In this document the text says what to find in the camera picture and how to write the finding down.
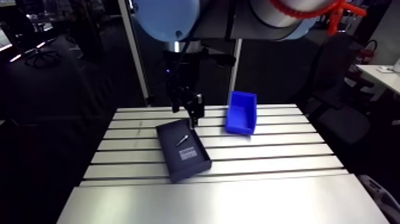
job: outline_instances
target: metal table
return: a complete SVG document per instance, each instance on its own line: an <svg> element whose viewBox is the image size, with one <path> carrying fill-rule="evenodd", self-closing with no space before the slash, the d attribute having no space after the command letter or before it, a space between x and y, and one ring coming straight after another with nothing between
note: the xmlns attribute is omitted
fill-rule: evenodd
<svg viewBox="0 0 400 224"><path fill-rule="evenodd" d="M254 135L235 136L226 106L207 107L212 168L175 185L155 126L187 112L118 109L58 223L388 223L296 105L257 108Z"/></svg>

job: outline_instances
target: dark blue tray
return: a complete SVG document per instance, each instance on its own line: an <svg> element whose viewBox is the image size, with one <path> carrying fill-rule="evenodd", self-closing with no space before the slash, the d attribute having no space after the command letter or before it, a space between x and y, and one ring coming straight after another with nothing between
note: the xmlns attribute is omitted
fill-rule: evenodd
<svg viewBox="0 0 400 224"><path fill-rule="evenodd" d="M196 131L190 129L189 119L178 120L156 128L172 183L211 168L210 157ZM185 135L188 135L188 139L177 147L176 144Z"/></svg>
<svg viewBox="0 0 400 224"><path fill-rule="evenodd" d="M225 130L228 133L252 135L257 122L257 95L232 91Z"/></svg>

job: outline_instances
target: wall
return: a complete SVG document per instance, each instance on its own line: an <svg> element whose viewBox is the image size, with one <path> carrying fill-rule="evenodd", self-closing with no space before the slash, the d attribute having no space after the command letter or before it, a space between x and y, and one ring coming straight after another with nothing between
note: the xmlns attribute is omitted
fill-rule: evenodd
<svg viewBox="0 0 400 224"><path fill-rule="evenodd" d="M371 39L378 41L370 64L394 64L400 58L400 1L392 1Z"/></svg>

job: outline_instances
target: cable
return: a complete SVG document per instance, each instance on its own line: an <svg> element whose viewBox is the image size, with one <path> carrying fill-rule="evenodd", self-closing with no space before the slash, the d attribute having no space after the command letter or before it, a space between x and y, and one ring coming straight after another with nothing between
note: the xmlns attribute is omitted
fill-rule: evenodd
<svg viewBox="0 0 400 224"><path fill-rule="evenodd" d="M176 73L178 72L179 66L183 61L183 58L185 57L186 51L188 51L188 47L190 45L190 42L192 41L197 28L199 27L201 21L203 20L204 16L207 14L207 12L210 10L210 8L215 4L217 0L209 0L206 4L206 6L204 7L204 9L201 11L199 18L197 18L195 24L193 25L192 29L189 32L189 35L186 38L186 42L185 45L183 46L182 52L180 53L180 57L175 65L174 70L171 71L171 75L169 75L169 77L167 78L167 80L171 79L172 77L174 77L176 75Z"/></svg>
<svg viewBox="0 0 400 224"><path fill-rule="evenodd" d="M367 12L364 9L358 8L350 3L347 3L345 0L334 0L331 4L327 5L326 7L313 12L302 12L294 10L285 5L282 2L282 0L268 0L268 1L270 1L271 4L281 13L298 19L313 18L323 15L327 12L331 12L329 18L330 19L329 29L328 29L328 34L330 35L334 35L337 32L338 24L343 15L343 10L350 10L353 13L360 16L367 15Z"/></svg>

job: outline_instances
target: fire extinguisher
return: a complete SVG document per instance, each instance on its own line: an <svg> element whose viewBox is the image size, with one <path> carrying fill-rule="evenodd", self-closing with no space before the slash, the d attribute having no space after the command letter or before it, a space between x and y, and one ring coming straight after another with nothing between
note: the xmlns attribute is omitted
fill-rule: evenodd
<svg viewBox="0 0 400 224"><path fill-rule="evenodd" d="M361 72L357 68L357 64L369 64L374 58L376 48L378 47L378 42L375 40L370 40L366 44L364 49L358 51L354 58L353 63L349 68L349 72L353 74L360 74Z"/></svg>

